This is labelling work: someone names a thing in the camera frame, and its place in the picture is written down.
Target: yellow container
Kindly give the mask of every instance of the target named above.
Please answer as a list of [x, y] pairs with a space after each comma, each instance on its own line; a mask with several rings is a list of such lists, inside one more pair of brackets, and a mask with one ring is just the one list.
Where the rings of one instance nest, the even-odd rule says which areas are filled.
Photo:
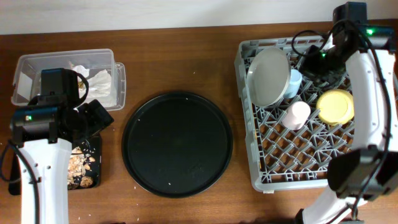
[[354, 117], [353, 96], [345, 90], [329, 90], [319, 97], [317, 109], [321, 112], [318, 117], [326, 124], [346, 124]]

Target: gray dish rack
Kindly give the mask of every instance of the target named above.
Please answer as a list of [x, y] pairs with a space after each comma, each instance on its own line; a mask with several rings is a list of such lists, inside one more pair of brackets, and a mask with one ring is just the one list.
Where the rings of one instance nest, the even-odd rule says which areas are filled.
[[[266, 107], [252, 104], [246, 85], [246, 72], [254, 57], [268, 47], [278, 47], [286, 53], [292, 68], [300, 61], [291, 48], [292, 38], [248, 40], [241, 42], [235, 58], [236, 82], [242, 99], [246, 126], [246, 149], [248, 152], [251, 182], [254, 189], [263, 193], [275, 190], [309, 189], [325, 187], [329, 161], [351, 150], [354, 122], [329, 126], [318, 118], [315, 109], [318, 97], [326, 90], [315, 86], [303, 77], [298, 94]], [[299, 37], [295, 40], [298, 51], [309, 46], [321, 46], [321, 37]], [[349, 78], [343, 74], [334, 88], [351, 91]], [[298, 131], [285, 129], [281, 124], [285, 110], [296, 101], [304, 101], [311, 107], [311, 115]]]

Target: white plate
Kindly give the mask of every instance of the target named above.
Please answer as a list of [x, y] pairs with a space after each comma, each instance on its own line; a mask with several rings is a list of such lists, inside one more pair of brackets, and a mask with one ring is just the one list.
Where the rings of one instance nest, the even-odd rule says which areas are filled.
[[247, 86], [256, 106], [269, 106], [283, 97], [289, 86], [290, 66], [286, 54], [276, 47], [262, 50], [248, 70]]

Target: black plate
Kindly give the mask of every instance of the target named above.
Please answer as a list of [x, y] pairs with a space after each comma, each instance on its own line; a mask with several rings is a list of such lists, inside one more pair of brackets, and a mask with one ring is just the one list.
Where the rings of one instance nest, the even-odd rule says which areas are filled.
[[213, 185], [227, 168], [231, 128], [212, 102], [186, 92], [160, 95], [142, 105], [123, 133], [130, 175], [146, 190], [181, 198]]
[[[93, 184], [87, 188], [84, 187], [77, 187], [76, 189], [90, 189], [93, 187], [99, 186], [101, 182], [101, 155], [102, 155], [102, 139], [101, 136], [98, 134], [96, 136], [93, 136], [89, 139], [87, 139], [84, 142], [81, 142], [79, 144], [73, 144], [72, 148], [76, 148], [77, 146], [80, 147], [80, 149], [85, 149], [84, 154], [90, 154], [91, 157], [94, 157], [95, 162], [90, 163], [90, 168], [91, 170], [86, 170], [86, 176], [92, 177], [93, 178]], [[21, 173], [19, 172], [19, 163], [16, 155], [14, 155], [14, 158], [12, 160], [12, 167], [11, 167], [11, 175], [10, 178], [12, 180], [18, 179], [21, 177]], [[80, 184], [81, 177], [76, 178], [74, 177], [75, 183]], [[21, 194], [21, 182], [13, 183], [8, 185], [8, 192], [11, 195], [20, 195]]]

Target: clear plastic container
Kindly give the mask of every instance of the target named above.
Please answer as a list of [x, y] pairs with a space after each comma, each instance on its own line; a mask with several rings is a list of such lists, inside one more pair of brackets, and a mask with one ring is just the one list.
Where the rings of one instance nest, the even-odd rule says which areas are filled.
[[110, 94], [87, 98], [85, 103], [97, 99], [108, 111], [123, 109], [126, 99], [126, 74], [124, 65], [115, 63], [113, 52], [110, 49], [74, 50], [21, 56], [14, 75], [12, 104], [25, 106], [30, 99], [40, 94], [42, 70], [50, 68], [71, 69], [77, 65], [90, 69], [88, 78], [104, 69], [111, 75]]

